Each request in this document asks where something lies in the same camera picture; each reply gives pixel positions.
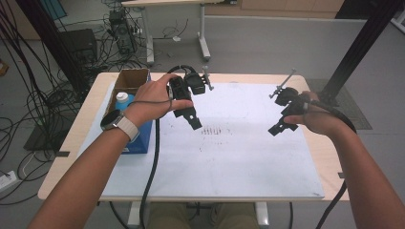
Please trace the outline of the person's left hand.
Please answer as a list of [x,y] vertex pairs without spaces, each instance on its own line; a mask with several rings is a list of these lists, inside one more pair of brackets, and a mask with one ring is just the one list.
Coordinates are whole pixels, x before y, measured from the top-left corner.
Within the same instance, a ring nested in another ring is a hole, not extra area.
[[191,100],[173,100],[169,97],[166,86],[169,80],[175,77],[175,74],[166,73],[161,78],[142,85],[138,89],[134,101],[124,111],[125,116],[139,127],[145,122],[161,118],[171,111],[192,107]]

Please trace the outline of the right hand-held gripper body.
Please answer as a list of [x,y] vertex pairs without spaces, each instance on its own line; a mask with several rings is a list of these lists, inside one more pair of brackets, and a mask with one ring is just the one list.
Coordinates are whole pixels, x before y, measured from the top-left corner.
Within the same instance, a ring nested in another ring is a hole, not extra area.
[[302,94],[299,94],[294,88],[286,87],[287,82],[295,73],[296,70],[292,69],[291,74],[269,95],[270,98],[275,98],[277,105],[284,107],[284,110],[281,111],[282,116],[302,115],[308,108]]

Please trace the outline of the wooden cabinet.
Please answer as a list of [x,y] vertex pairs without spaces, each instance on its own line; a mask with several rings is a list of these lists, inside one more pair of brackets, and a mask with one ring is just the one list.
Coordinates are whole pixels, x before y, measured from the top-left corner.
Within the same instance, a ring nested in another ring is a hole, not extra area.
[[225,0],[208,4],[207,15],[332,19],[345,0]]

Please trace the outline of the teal panel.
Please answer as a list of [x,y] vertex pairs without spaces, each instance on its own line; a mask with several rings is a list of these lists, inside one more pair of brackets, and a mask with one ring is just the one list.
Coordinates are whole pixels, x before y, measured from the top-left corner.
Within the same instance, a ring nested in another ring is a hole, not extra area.
[[44,10],[53,19],[60,19],[67,15],[60,0],[40,0]]

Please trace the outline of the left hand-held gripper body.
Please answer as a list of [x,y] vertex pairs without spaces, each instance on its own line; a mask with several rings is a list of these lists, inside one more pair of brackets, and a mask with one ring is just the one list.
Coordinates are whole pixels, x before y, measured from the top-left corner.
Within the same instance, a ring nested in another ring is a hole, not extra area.
[[183,70],[185,76],[177,76],[169,80],[169,92],[172,98],[190,100],[191,94],[204,94],[205,87],[208,87],[210,91],[214,89],[211,85],[206,66],[202,67],[203,74],[199,74],[193,67],[188,65],[175,66],[168,73],[174,73],[179,70]]

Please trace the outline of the white power strip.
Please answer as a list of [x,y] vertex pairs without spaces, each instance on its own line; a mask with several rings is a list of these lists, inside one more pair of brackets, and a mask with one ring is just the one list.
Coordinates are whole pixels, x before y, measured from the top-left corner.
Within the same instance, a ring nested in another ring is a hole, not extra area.
[[14,171],[5,173],[0,177],[0,192],[10,188],[13,184],[17,183],[18,179]]

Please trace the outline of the blue bottle with white cap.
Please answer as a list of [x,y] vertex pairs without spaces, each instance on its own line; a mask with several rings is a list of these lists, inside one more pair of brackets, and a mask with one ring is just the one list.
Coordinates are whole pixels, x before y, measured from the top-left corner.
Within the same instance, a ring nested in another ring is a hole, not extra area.
[[128,94],[126,92],[119,92],[116,95],[115,108],[120,111],[124,111],[128,105],[134,100],[135,96],[133,94]]

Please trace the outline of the blue cardboard box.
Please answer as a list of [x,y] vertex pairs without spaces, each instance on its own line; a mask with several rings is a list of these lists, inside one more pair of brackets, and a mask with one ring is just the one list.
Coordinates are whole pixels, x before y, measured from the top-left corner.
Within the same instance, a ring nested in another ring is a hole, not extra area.
[[[151,80],[148,69],[124,69],[117,77],[114,88],[112,89],[109,103],[105,114],[115,110],[116,95],[119,92],[136,95],[140,86]],[[152,122],[148,121],[139,127],[139,136],[124,148],[124,154],[146,154],[149,148]]]

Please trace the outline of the black computer tower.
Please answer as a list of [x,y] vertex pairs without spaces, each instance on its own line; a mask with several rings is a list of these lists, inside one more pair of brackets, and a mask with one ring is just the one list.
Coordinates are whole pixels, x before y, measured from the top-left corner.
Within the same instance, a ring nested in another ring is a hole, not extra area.
[[113,37],[116,40],[118,51],[121,54],[135,52],[135,39],[128,24],[125,10],[111,10],[109,22]]

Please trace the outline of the white table leg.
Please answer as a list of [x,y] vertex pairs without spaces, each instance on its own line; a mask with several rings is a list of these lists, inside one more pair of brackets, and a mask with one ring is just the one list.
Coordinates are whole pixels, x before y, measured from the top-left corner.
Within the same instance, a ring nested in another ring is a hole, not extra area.
[[267,211],[267,204],[265,202],[255,203],[256,219],[261,229],[268,229],[269,217]]
[[127,226],[130,229],[144,229],[147,220],[147,204],[133,201],[129,210]]

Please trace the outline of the person's right hand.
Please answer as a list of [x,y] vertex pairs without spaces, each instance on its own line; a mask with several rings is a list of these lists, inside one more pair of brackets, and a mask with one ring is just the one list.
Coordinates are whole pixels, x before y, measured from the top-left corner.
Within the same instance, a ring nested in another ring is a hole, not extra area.
[[[319,98],[315,93],[304,91],[309,101],[318,102]],[[292,114],[286,116],[284,121],[287,124],[305,125],[310,131],[319,135],[333,137],[344,133],[352,133],[351,128],[341,119],[322,108],[309,104],[303,114]]]

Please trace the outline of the black box on floor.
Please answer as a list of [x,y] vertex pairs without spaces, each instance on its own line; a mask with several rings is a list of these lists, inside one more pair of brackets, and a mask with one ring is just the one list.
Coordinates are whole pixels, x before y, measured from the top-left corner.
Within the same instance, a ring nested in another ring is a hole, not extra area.
[[97,59],[97,44],[91,29],[62,31],[61,40],[79,64],[95,63]]

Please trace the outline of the background desk with white legs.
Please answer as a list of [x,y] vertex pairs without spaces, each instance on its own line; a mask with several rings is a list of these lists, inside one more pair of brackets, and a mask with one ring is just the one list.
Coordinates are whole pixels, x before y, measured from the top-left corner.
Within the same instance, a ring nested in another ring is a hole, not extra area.
[[197,38],[202,50],[202,59],[208,61],[211,58],[210,51],[208,49],[205,39],[205,5],[206,4],[218,4],[224,0],[132,0],[122,2],[121,5],[124,8],[140,8],[140,14],[143,23],[143,32],[145,37],[146,46],[146,62],[148,65],[155,63],[154,53],[154,41],[153,36],[149,30],[147,8],[150,6],[170,6],[170,5],[199,5],[200,14],[200,28],[197,32]]

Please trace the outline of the white table mat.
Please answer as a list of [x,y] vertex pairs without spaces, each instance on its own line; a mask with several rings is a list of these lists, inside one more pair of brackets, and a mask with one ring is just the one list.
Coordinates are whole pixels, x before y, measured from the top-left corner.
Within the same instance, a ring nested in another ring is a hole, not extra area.
[[281,116],[272,84],[217,83],[194,97],[202,127],[167,114],[153,123],[146,154],[124,154],[104,198],[163,201],[321,199],[324,197],[302,129],[273,136]]

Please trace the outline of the black metal post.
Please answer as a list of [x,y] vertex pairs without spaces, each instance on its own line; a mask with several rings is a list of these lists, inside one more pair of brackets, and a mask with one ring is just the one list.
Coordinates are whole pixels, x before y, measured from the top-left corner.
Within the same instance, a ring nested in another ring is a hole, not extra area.
[[382,0],[378,4],[359,34],[355,37],[328,83],[318,93],[322,102],[331,104],[335,100],[379,35],[390,23],[402,2],[403,0]]
[[65,73],[75,93],[86,97],[91,89],[82,71],[60,37],[53,19],[48,15],[40,0],[15,0],[28,18],[32,27],[50,51],[53,59]]

